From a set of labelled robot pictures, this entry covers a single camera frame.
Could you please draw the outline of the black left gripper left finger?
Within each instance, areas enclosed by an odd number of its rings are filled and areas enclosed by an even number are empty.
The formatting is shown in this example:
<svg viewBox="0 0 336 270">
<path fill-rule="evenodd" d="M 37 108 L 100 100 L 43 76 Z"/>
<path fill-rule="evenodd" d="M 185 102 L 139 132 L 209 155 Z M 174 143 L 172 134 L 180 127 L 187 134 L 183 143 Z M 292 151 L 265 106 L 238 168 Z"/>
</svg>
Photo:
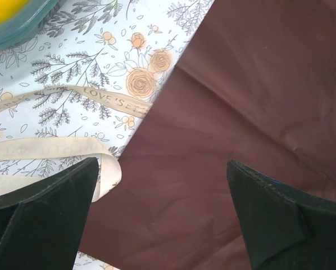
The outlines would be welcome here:
<svg viewBox="0 0 336 270">
<path fill-rule="evenodd" d="M 97 178 L 89 157 L 0 196 L 0 269 L 73 269 Z"/>
</svg>

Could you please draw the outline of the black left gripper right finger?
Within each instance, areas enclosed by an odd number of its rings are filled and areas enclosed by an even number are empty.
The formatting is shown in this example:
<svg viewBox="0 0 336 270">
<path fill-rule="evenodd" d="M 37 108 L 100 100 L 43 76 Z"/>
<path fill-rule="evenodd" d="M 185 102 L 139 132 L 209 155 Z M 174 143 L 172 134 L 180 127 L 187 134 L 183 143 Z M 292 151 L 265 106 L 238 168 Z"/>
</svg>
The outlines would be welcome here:
<svg viewBox="0 0 336 270">
<path fill-rule="evenodd" d="M 336 269 L 336 202 L 236 160 L 227 180 L 252 269 Z"/>
</svg>

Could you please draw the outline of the cream printed ribbon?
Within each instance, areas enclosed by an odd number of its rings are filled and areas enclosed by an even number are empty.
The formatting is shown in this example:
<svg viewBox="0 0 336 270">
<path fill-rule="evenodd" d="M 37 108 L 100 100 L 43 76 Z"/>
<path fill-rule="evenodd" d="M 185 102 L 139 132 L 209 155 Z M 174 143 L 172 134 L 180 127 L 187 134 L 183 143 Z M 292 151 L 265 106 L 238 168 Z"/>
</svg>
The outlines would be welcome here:
<svg viewBox="0 0 336 270">
<path fill-rule="evenodd" d="M 121 93 L 103 91 L 92 87 L 63 85 L 82 96 L 90 98 L 103 106 L 144 119 L 152 103 L 136 99 Z M 21 103 L 29 95 L 38 91 L 28 92 L 0 101 L 0 112 Z M 0 142 L 0 161 L 4 160 L 36 160 L 58 159 L 71 156 L 101 154 L 101 170 L 99 181 L 93 180 L 95 190 L 92 202 L 99 200 L 110 192 L 122 178 L 121 166 L 118 160 L 96 138 L 88 137 L 51 137 L 51 138 L 19 138 Z M 26 187 L 35 182 L 41 182 L 45 177 L 15 176 L 0 174 L 0 196 Z"/>
</svg>

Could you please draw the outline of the dark red wrapping paper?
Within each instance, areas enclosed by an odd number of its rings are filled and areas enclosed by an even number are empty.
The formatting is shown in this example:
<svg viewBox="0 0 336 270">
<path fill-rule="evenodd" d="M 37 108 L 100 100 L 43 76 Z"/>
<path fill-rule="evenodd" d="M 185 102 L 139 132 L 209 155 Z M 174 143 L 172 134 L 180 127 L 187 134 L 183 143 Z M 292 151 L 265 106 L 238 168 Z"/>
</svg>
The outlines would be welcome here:
<svg viewBox="0 0 336 270">
<path fill-rule="evenodd" d="M 119 269 L 249 269 L 232 159 L 336 201 L 336 1 L 215 1 L 80 250 Z"/>
</svg>

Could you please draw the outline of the yellow mango toy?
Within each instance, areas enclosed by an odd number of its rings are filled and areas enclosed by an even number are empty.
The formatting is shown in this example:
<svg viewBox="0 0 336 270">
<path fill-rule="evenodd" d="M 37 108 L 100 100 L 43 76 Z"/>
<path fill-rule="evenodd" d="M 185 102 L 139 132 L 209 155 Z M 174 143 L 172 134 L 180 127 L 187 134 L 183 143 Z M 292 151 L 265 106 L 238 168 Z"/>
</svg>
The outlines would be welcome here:
<svg viewBox="0 0 336 270">
<path fill-rule="evenodd" d="M 0 0 L 0 23 L 3 23 L 22 10 L 28 0 Z"/>
</svg>

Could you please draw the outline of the teal plastic fruit basket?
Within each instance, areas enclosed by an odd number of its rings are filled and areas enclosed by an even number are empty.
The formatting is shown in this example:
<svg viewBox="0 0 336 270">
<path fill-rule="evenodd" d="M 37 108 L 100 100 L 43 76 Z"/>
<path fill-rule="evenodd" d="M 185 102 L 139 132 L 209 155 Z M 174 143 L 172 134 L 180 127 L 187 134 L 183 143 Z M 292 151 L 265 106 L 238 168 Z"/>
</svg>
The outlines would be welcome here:
<svg viewBox="0 0 336 270">
<path fill-rule="evenodd" d="M 58 12 L 64 1 L 33 0 L 0 24 L 0 51 L 32 39 Z"/>
</svg>

